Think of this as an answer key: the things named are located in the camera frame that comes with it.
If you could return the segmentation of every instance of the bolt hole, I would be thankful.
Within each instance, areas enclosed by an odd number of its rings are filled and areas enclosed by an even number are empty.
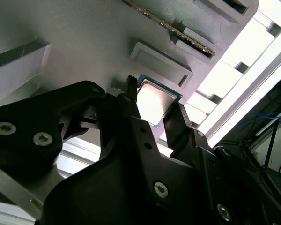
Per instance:
[[[146,147],[147,149],[152,149],[152,145],[150,145],[150,144],[147,143],[147,142],[145,142],[145,147]]]
[[[95,87],[92,87],[92,90],[93,90],[94,92],[97,92],[97,93],[100,92],[100,90],[99,90],[98,88],[95,88]]]
[[[2,126],[0,127],[0,129],[1,129],[2,131],[11,131],[11,127],[8,126],[8,125],[2,125]]]
[[[141,127],[141,128],[140,128],[140,131],[143,132],[143,133],[145,133],[145,132],[146,132],[146,129]]]
[[[212,159],[208,159],[210,161],[211,164],[215,165],[215,162]]]
[[[124,99],[128,102],[131,102],[131,99],[129,97],[124,97]]]

